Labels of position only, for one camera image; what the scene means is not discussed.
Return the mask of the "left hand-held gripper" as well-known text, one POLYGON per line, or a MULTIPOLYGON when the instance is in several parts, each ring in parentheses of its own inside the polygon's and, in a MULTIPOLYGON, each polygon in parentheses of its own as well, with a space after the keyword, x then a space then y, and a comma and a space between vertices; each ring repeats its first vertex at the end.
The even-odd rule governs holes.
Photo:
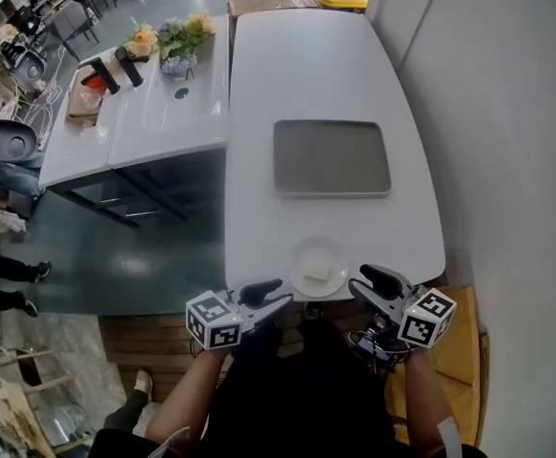
POLYGON ((273 279, 238 289, 208 290, 186 302, 186 327, 205 350, 238 345, 245 333, 293 301, 292 294, 285 294, 263 304, 282 285, 282 279, 273 279))

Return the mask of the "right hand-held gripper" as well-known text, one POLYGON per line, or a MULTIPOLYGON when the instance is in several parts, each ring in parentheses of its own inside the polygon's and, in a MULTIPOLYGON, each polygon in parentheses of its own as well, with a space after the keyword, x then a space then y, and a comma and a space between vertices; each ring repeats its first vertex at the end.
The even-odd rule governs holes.
POLYGON ((457 303, 436 288, 411 285, 401 274, 388 268, 363 264, 360 273, 371 285, 348 281, 351 295, 370 304, 380 317, 397 327, 397 338, 407 344, 432 347, 447 331, 457 303))

